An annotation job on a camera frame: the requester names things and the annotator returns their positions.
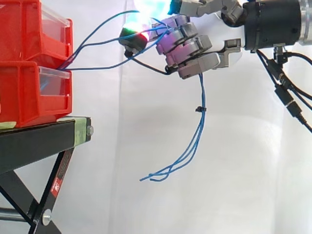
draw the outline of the metal frame leg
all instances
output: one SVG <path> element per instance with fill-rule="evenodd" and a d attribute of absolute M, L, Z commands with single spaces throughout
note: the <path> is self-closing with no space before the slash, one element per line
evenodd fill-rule
<path fill-rule="evenodd" d="M 74 148 L 59 153 L 40 203 L 14 171 L 0 175 L 0 193 L 15 208 L 0 208 L 0 220 L 27 222 L 29 234 L 61 234 L 51 221 L 52 211 L 59 195 Z"/>
<path fill-rule="evenodd" d="M 36 224 L 29 230 L 29 234 L 60 234 L 55 224 L 51 221 L 52 211 L 59 195 L 66 171 L 73 155 L 74 148 L 58 155 L 40 204 L 37 207 L 33 221 Z"/>

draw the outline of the cable tie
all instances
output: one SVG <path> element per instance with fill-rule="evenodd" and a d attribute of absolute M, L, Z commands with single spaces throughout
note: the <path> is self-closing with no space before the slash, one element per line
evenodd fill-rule
<path fill-rule="evenodd" d="M 207 108 L 202 107 L 202 106 L 198 106 L 198 107 L 196 108 L 195 111 L 196 111 L 196 112 L 201 112 L 201 113 L 203 113 L 203 112 L 206 112 L 206 111 L 207 111 Z"/>

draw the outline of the black cable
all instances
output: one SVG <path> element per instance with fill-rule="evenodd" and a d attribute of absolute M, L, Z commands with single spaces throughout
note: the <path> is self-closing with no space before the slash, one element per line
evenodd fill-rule
<path fill-rule="evenodd" d="M 293 88 L 302 96 L 306 97 L 309 100 L 312 100 L 312 96 L 307 94 L 306 92 L 302 91 L 301 89 L 299 89 L 297 86 L 293 85 Z"/>
<path fill-rule="evenodd" d="M 287 56 L 290 57 L 298 57 L 298 58 L 302 58 L 305 61 L 307 61 L 311 66 L 312 66 L 312 59 L 310 59 L 308 56 L 305 56 L 303 54 L 300 53 L 294 53 L 294 52 L 287 52 Z"/>
<path fill-rule="evenodd" d="M 133 57 L 133 52 L 126 50 L 126 51 L 125 51 L 125 57 L 128 58 L 128 59 L 130 59 L 131 57 Z M 141 66 L 143 66 L 143 67 L 145 67 L 145 68 L 147 68 L 147 69 L 150 69 L 150 70 L 152 70 L 152 71 L 154 71 L 154 72 L 160 73 L 160 74 L 165 75 L 165 76 L 171 75 L 173 72 L 176 71 L 176 69 L 170 69 L 170 68 L 168 68 L 168 69 L 166 69 L 165 72 L 163 72 L 163 71 L 161 71 L 161 70 L 159 70 L 159 69 L 157 69 L 157 68 L 154 68 L 154 67 L 152 67 L 152 66 L 150 66 L 150 65 L 147 65 L 147 64 L 144 63 L 144 62 L 141 62 L 140 60 L 137 60 L 136 58 L 132 58 L 131 60 L 133 60 L 133 61 L 136 62 L 137 64 L 139 64 L 139 65 L 141 65 Z"/>
<path fill-rule="evenodd" d="M 274 85 L 276 86 L 276 85 L 277 85 L 277 82 L 275 81 L 273 75 L 272 75 L 271 72 L 269 71 L 267 64 L 265 63 L 265 61 L 268 61 L 269 59 L 268 59 L 261 51 L 259 51 L 259 50 L 257 50 L 257 54 L 258 54 L 258 56 L 259 56 L 259 58 L 260 58 L 260 60 L 261 60 L 261 62 L 262 62 L 262 64 L 263 64 L 263 66 L 264 66 L 265 69 L 267 70 L 267 72 L 268 72 L 268 74 L 269 74 L 269 76 L 270 76 L 272 82 L 273 82 Z"/>
<path fill-rule="evenodd" d="M 287 57 L 298 57 L 301 59 L 304 59 L 305 61 L 307 61 L 311 66 L 312 66 L 312 59 L 310 59 L 309 57 L 300 54 L 300 53 L 294 53 L 294 52 L 287 52 Z M 308 93 L 304 92 L 303 90 L 299 89 L 297 86 L 293 85 L 293 87 L 295 88 L 295 90 L 301 94 L 302 96 L 305 96 L 307 99 L 312 100 L 312 96 L 309 95 Z"/>
<path fill-rule="evenodd" d="M 269 76 L 271 77 L 272 81 L 275 84 L 276 90 L 275 93 L 277 94 L 277 96 L 280 98 L 280 100 L 283 102 L 283 104 L 285 105 L 285 107 L 287 108 L 287 110 L 290 112 L 290 114 L 296 118 L 297 120 L 299 120 L 299 122 L 301 124 L 303 124 L 309 131 L 310 133 L 312 133 L 312 127 L 307 123 L 306 119 L 303 117 L 303 115 L 301 114 L 302 110 L 301 108 L 298 106 L 297 102 L 294 101 L 293 97 L 290 95 L 290 93 L 288 92 L 287 88 L 285 88 L 283 85 L 278 85 L 277 82 L 275 81 L 273 74 L 269 71 L 268 66 L 266 65 L 265 61 L 268 62 L 269 59 L 259 50 L 257 50 L 257 54 L 261 60 L 261 62 L 263 63 L 264 67 L 266 68 Z M 301 97 L 301 95 L 299 94 L 299 91 L 297 91 L 297 87 L 289 80 L 290 82 L 290 90 L 307 106 L 309 107 L 310 110 L 312 110 L 312 106 L 303 99 L 303 97 Z"/>
<path fill-rule="evenodd" d="M 308 123 L 304 123 L 303 125 L 312 133 L 312 127 Z"/>
<path fill-rule="evenodd" d="M 136 62 L 137 64 L 140 64 L 141 66 L 146 67 L 146 68 L 148 68 L 148 69 L 150 69 L 150 70 L 152 70 L 154 72 L 158 72 L 158 73 L 160 73 L 162 75 L 165 75 L 165 76 L 171 75 L 171 73 L 163 72 L 163 71 L 161 71 L 161 70 L 159 70 L 157 68 L 154 68 L 154 67 L 152 67 L 150 65 L 145 64 L 144 62 L 141 62 L 141 61 L 137 60 L 136 58 L 133 58 L 132 60 L 134 62 Z"/>
<path fill-rule="evenodd" d="M 291 91 L 312 111 L 312 106 L 294 88 L 291 88 Z"/>

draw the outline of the silver metal ring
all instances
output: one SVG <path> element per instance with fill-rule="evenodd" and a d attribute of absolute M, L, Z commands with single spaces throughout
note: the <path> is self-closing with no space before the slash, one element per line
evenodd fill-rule
<path fill-rule="evenodd" d="M 312 45 L 312 0 L 299 0 L 301 11 L 301 31 L 299 43 Z"/>

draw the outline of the red storage bin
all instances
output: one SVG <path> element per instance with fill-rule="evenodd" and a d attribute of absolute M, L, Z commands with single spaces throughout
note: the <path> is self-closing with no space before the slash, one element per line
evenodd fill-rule
<path fill-rule="evenodd" d="M 0 0 L 0 61 L 58 68 L 73 53 L 73 24 L 40 0 Z"/>
<path fill-rule="evenodd" d="M 72 111 L 72 74 L 35 62 L 0 62 L 0 126 L 26 127 Z"/>

